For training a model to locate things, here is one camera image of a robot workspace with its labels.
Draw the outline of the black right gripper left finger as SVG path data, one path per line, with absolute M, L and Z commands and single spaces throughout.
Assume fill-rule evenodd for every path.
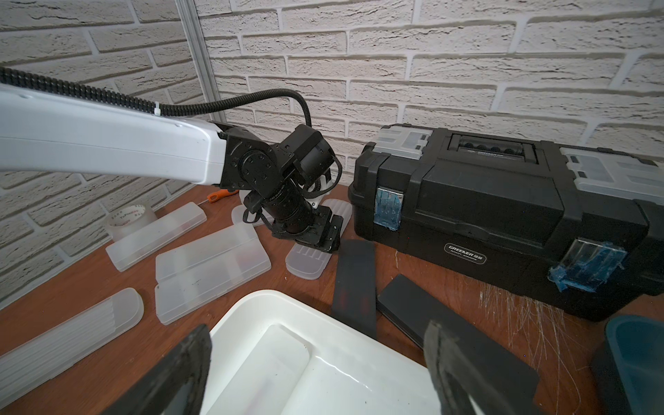
M 209 327 L 201 324 L 103 413 L 199 414 L 211 352 Z

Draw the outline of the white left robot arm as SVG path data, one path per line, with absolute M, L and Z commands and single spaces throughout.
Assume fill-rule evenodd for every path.
M 322 252 L 340 245 L 342 218 L 313 207 L 314 183 L 339 165 L 323 135 L 300 125 L 268 144 L 238 126 L 18 86 L 1 88 L 1 168 L 175 179 L 245 190 L 247 210 L 274 237 Z

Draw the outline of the wide translucent pencil case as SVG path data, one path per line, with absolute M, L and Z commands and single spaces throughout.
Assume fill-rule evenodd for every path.
M 157 319 L 169 325 L 271 270 L 251 225 L 238 224 L 156 258 Z

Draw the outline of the ribbed translucent pencil case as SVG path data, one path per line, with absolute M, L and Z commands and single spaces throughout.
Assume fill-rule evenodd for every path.
M 329 207 L 333 214 L 342 216 L 340 235 L 343 235 L 352 217 L 351 204 L 338 199 L 326 199 L 323 206 Z M 315 280 L 321 277 L 331 257 L 331 253 L 296 244 L 286 256 L 285 265 L 292 275 L 305 280 Z
M 135 327 L 145 306 L 126 288 L 1 356 L 1 407 L 43 383 Z

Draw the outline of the white plastic storage box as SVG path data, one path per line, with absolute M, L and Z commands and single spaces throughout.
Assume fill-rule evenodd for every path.
M 438 414 L 425 367 L 275 290 L 210 331 L 203 414 Z

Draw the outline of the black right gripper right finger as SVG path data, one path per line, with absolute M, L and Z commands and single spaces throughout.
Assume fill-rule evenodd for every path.
M 508 397 L 460 338 L 431 321 L 424 337 L 425 363 L 442 414 L 540 414 L 524 396 Z

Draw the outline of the orange handled screwdriver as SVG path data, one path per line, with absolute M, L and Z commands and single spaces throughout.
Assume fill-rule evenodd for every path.
M 234 190 L 234 191 L 231 191 L 231 190 L 218 190 L 218 191 L 216 191 L 212 194 L 209 194 L 207 196 L 206 201 L 209 202 L 209 203 L 216 203 L 216 202 L 219 202 L 222 199 L 225 199 L 225 198 L 230 197 L 232 195 L 236 195 L 238 193 L 239 193 L 238 190 Z

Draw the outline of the black plastic toolbox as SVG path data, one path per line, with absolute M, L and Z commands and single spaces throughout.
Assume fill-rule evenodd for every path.
M 646 157 L 392 124 L 349 200 L 362 238 L 586 320 L 663 292 L 663 169 Z

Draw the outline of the smooth translucent pencil case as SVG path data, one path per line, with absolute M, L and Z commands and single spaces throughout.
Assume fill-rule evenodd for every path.
M 244 205 L 239 205 L 232 210 L 231 220 L 234 225 L 249 224 L 255 228 L 264 224 L 259 215 L 252 214 Z

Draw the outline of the clear tape roll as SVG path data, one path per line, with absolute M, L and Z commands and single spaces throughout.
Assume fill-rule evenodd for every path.
M 112 240 L 117 242 L 156 220 L 157 216 L 149 206 L 134 204 L 109 214 L 105 219 L 104 228 Z

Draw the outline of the small translucent pencil case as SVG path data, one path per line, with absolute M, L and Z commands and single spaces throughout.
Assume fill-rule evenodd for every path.
M 190 202 L 136 233 L 113 242 L 107 247 L 107 254 L 118 271 L 126 271 L 205 221 L 204 211 Z

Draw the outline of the long black pencil case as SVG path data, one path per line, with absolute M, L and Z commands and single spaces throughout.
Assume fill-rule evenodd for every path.
M 375 245 L 366 240 L 343 240 L 335 275 L 331 316 L 364 335 L 377 339 Z

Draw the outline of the flat black pencil case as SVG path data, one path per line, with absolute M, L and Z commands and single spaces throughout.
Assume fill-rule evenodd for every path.
M 442 414 L 539 414 L 540 378 L 473 324 L 398 275 L 378 295 L 379 311 L 421 349 Z

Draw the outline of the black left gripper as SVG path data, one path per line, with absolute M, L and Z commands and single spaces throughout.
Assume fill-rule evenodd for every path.
M 298 209 L 283 220 L 275 219 L 270 229 L 277 239 L 294 240 L 301 246 L 332 253 L 340 247 L 342 225 L 342 216 L 320 205 Z

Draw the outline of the teal plastic storage tray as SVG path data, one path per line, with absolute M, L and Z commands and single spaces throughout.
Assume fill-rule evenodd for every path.
M 663 413 L 663 323 L 616 316 L 591 360 L 603 414 Z

